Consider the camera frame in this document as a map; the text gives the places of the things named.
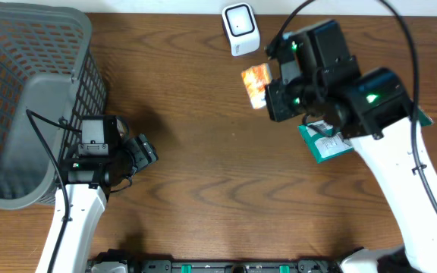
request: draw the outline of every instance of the green led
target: green led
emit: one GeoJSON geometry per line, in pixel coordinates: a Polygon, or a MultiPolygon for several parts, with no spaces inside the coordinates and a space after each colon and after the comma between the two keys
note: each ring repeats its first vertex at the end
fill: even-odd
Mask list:
{"type": "Polygon", "coordinates": [[[369,103],[372,103],[372,102],[374,102],[377,98],[379,97],[379,95],[376,95],[376,94],[369,94],[369,95],[367,95],[367,101],[369,102],[369,103]]]}

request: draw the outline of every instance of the green package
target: green package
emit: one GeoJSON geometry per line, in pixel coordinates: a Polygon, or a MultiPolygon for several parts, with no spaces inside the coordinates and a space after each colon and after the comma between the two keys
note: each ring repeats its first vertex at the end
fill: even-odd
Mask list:
{"type": "MultiPolygon", "coordinates": [[[[422,110],[420,110],[419,113],[419,121],[423,127],[434,123],[422,110]]],[[[328,135],[332,134],[333,127],[324,121],[315,121],[310,124],[317,126],[328,135]]],[[[305,125],[298,126],[298,129],[317,163],[327,161],[354,150],[350,140],[344,139],[341,133],[337,133],[333,137],[324,137],[305,125]]]]}

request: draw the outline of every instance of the basket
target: basket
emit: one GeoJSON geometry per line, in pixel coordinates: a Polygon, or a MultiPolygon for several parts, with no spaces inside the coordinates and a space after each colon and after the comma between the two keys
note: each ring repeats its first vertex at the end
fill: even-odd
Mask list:
{"type": "MultiPolygon", "coordinates": [[[[80,128],[104,111],[107,91],[90,54],[92,26],[73,8],[0,3],[0,209],[55,201],[55,169],[30,109],[80,128]]],[[[57,160],[80,135],[36,121],[57,160]]]]}

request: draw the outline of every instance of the wood grain surface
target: wood grain surface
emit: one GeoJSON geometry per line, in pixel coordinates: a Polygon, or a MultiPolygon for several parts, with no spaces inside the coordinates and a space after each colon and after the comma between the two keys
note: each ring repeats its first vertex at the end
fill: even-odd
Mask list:
{"type": "MultiPolygon", "coordinates": [[[[240,72],[266,56],[231,57],[219,16],[89,17],[92,51],[110,86],[107,113],[125,116],[160,157],[111,197],[92,256],[122,248],[174,259],[296,259],[402,243],[359,156],[318,165],[299,118],[277,124],[250,107],[240,72]]],[[[261,48],[284,19],[257,16],[261,48]]],[[[324,19],[298,17],[290,29],[324,19]]],[[[392,18],[338,21],[364,72],[390,67],[410,87],[407,47],[392,18]]],[[[420,55],[421,105],[435,120],[423,135],[437,170],[437,18],[407,22],[420,55]]],[[[52,213],[39,205],[0,210],[0,272],[36,269],[52,213]]]]}

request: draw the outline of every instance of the white background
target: white background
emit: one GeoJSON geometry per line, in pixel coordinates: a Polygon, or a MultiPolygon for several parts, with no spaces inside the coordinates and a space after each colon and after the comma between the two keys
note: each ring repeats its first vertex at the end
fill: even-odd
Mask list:
{"type": "MultiPolygon", "coordinates": [[[[437,16],[437,0],[390,0],[403,15],[437,16]]],[[[220,14],[241,0],[5,0],[67,6],[85,12],[220,14]]],[[[256,14],[290,14],[303,0],[247,0],[256,14]]],[[[387,15],[376,0],[318,0],[304,14],[387,15]]]]}

